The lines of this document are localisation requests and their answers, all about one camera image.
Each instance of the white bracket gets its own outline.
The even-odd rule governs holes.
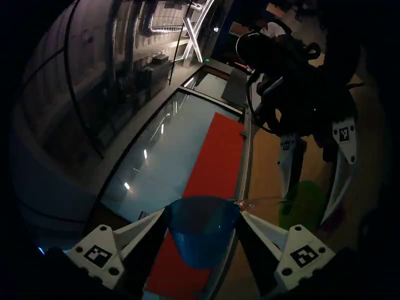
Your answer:
[[[289,191],[289,183],[292,173],[293,152],[297,146],[296,135],[283,135],[280,138],[280,150],[278,155],[278,165],[282,176],[282,198]]]
[[[339,204],[345,198],[350,184],[356,174],[357,163],[357,132],[354,118],[347,118],[341,122],[332,123],[332,135],[339,145],[337,152],[336,172],[334,176],[332,191],[322,217],[323,224],[338,208]],[[344,185],[343,176],[345,175],[346,161],[350,166],[349,175]]]
[[[100,225],[66,255],[79,268],[87,270],[90,277],[99,278],[113,290],[125,272],[123,260],[163,212],[164,208],[114,232],[111,227]]]
[[[203,5],[203,10],[200,13],[200,16],[198,17],[198,20],[196,22],[196,24],[194,25],[193,28],[193,32],[194,32],[194,40],[197,39],[199,32],[200,32],[200,28],[203,24],[203,21],[207,15],[207,13],[209,12],[211,6],[213,5],[215,0],[207,0],[205,2],[205,4]],[[192,47],[194,46],[192,39],[189,40],[189,42],[186,45],[186,48],[184,50],[183,53],[183,59],[185,60],[185,62],[188,60],[189,55],[191,55],[191,51],[192,51]]]
[[[335,253],[302,225],[289,229],[282,257],[275,271],[279,291],[294,289],[322,269]]]
[[[189,18],[186,18],[186,19],[183,18],[182,20],[183,20],[184,25],[186,26],[187,33],[189,34],[190,40],[193,44],[194,51],[196,52],[196,55],[197,55],[197,59],[200,63],[203,63],[202,54],[200,53],[200,48],[199,48],[199,45],[198,45],[197,39],[196,39],[197,35],[195,34],[195,32],[193,30],[192,23],[189,20]]]
[[[357,134],[354,118],[332,123],[332,135],[350,165],[357,161]]]

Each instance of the black cable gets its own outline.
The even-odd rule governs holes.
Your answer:
[[[190,11],[191,6],[192,6],[192,2],[193,2],[193,0],[190,0],[189,6],[187,7],[187,10],[186,10],[186,14],[184,15],[185,19],[188,17],[189,11]],[[171,85],[172,74],[174,73],[174,67],[175,67],[175,60],[177,59],[179,41],[181,40],[181,35],[182,35],[182,31],[184,30],[184,26],[185,26],[185,24],[182,23],[182,27],[180,28],[180,32],[179,32],[178,42],[177,42],[176,49],[175,49],[175,55],[173,56],[171,75],[169,76],[169,85]]]
[[[253,83],[257,81],[257,79],[260,77],[260,72],[254,71],[253,74],[250,75],[250,78],[248,79],[246,83],[246,97],[247,97],[247,104],[248,108],[250,109],[251,115],[253,116],[254,120],[257,120],[256,113],[253,108],[253,102],[252,102],[252,97],[250,96],[250,88]],[[267,129],[264,127],[264,125],[259,125],[259,127],[264,130],[265,132],[269,134],[274,134],[270,129]]]
[[[36,76],[37,73],[41,69],[43,69],[53,58],[55,58],[57,55],[59,55],[61,52],[64,51],[64,47],[62,47],[60,50],[56,51],[54,54],[50,55],[49,58],[47,58],[44,62],[40,64],[40,66],[37,67],[35,71],[28,77],[28,79],[21,85],[21,87],[18,89],[17,92],[17,98],[24,92],[24,90],[27,88],[28,84],[32,81],[32,79]]]
[[[75,4],[73,5],[71,13],[69,14],[69,17],[68,17],[68,22],[66,23],[66,28],[65,28],[65,35],[64,35],[65,77],[66,77],[66,83],[68,85],[69,94],[71,95],[71,100],[72,100],[73,106],[75,107],[75,111],[76,111],[76,114],[78,116],[80,125],[82,126],[84,132],[86,133],[86,136],[88,137],[93,150],[98,154],[98,156],[100,156],[101,159],[104,159],[104,156],[102,155],[100,150],[97,148],[96,142],[92,138],[92,134],[90,133],[88,126],[85,124],[84,118],[83,118],[83,116],[81,114],[81,111],[79,110],[77,96],[75,95],[74,86],[72,84],[72,79],[71,79],[70,59],[69,59],[69,56],[68,56],[68,51],[69,51],[68,47],[69,47],[69,43],[70,43],[70,30],[71,30],[72,19],[74,17],[75,10],[77,9],[78,4],[79,4],[80,1],[81,0],[76,0]]]

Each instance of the metal frame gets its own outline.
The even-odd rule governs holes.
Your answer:
[[[210,58],[209,61],[206,61],[204,64],[213,69],[224,72],[228,75],[230,75],[232,73],[232,71],[234,70],[234,67],[227,65],[225,63],[222,63],[218,60],[212,59],[212,58]]]
[[[180,91],[184,91],[185,93],[189,93],[189,94],[198,96],[198,97],[200,97],[200,98],[203,98],[203,99],[205,99],[205,100],[208,100],[208,101],[210,101],[210,102],[213,102],[213,103],[215,103],[215,104],[217,104],[217,105],[219,105],[219,106],[222,106],[222,107],[224,107],[224,108],[226,108],[226,109],[228,109],[228,110],[234,112],[234,113],[237,114],[237,115],[243,115],[243,111],[241,111],[241,110],[239,110],[239,109],[236,109],[236,108],[234,108],[234,107],[232,107],[232,106],[229,106],[228,104],[226,104],[226,103],[224,103],[224,102],[222,102],[222,101],[220,101],[220,100],[217,100],[217,99],[215,99],[215,98],[213,98],[213,97],[210,97],[210,96],[208,96],[208,95],[206,95],[206,94],[203,94],[203,93],[201,93],[201,92],[198,92],[198,91],[196,91],[196,90],[193,90],[193,89],[190,89],[190,88],[187,88],[187,87],[183,87],[183,86],[178,87],[177,90],[178,90],[178,91],[179,91],[179,90],[180,90]]]
[[[243,152],[242,152],[242,170],[238,182],[237,200],[245,200],[249,193],[250,176],[252,173],[253,161],[253,141],[257,133],[252,123],[252,113],[248,108],[244,112],[244,132],[243,132]]]

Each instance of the wooden floor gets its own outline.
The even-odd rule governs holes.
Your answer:
[[[310,62],[322,64],[324,57]],[[354,76],[352,82],[360,82]],[[369,87],[351,91],[357,105],[359,119],[358,134],[359,169],[343,202],[344,219],[333,230],[318,230],[315,234],[332,250],[343,247],[357,248],[359,223],[365,214],[377,205],[378,191],[385,177],[385,155],[387,142],[383,110],[374,91]],[[331,164],[322,160],[322,150],[313,137],[305,138],[307,151],[304,156],[300,181],[311,180],[326,192],[331,176]],[[255,204],[250,212],[273,224],[278,224],[281,174],[277,165],[280,140],[278,137],[259,130],[253,143],[253,161],[248,198]],[[238,244],[218,299],[258,299],[258,290],[245,257]]]

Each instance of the pipe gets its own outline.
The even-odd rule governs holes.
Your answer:
[[[108,12],[105,30],[105,71],[108,84],[111,89],[112,98],[117,100],[117,76],[114,62],[115,39],[118,22],[118,11],[123,0],[113,0]]]
[[[146,12],[143,18],[143,24],[141,31],[143,35],[149,37],[152,35],[164,35],[170,33],[178,33],[181,31],[182,25],[163,25],[163,26],[153,26],[154,15],[156,12],[157,3],[151,2],[146,8]],[[203,10],[203,5],[199,3],[192,2],[190,4],[190,9],[201,12]]]

